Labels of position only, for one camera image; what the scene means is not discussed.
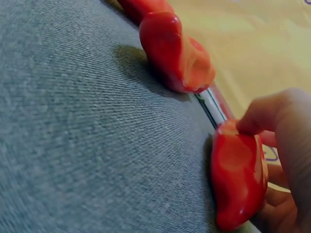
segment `denim fabric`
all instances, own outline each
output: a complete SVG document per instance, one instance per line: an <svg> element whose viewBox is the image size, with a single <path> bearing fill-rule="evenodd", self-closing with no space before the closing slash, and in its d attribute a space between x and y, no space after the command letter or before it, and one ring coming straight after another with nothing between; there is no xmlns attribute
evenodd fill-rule
<svg viewBox="0 0 311 233"><path fill-rule="evenodd" d="M100 0L0 0L0 232L217 232L191 95Z"/></svg>

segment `yellow surface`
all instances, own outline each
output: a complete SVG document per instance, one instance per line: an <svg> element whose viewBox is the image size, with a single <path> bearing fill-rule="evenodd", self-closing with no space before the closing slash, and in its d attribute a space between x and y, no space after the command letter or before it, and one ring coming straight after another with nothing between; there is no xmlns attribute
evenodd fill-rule
<svg viewBox="0 0 311 233"><path fill-rule="evenodd" d="M209 52L236 117L255 97L297 86L311 92L311 5L304 0L168 2L184 32Z"/></svg>

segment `glossy red object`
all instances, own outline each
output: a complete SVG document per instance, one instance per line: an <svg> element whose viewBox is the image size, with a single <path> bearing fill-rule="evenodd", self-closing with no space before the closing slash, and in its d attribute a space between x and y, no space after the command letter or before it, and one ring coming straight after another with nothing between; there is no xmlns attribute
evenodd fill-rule
<svg viewBox="0 0 311 233"><path fill-rule="evenodd" d="M174 12L165 0L117 0L125 13L137 24L150 12Z"/></svg>
<svg viewBox="0 0 311 233"><path fill-rule="evenodd" d="M171 12L153 12L139 27L141 45L148 60L160 70L164 84L177 92L200 93L215 78L215 70L205 49L182 30Z"/></svg>
<svg viewBox="0 0 311 233"><path fill-rule="evenodd" d="M211 178L216 224L223 231L236 229L260 209L268 185L260 138L240 134L236 122L224 122L213 137Z"/></svg>

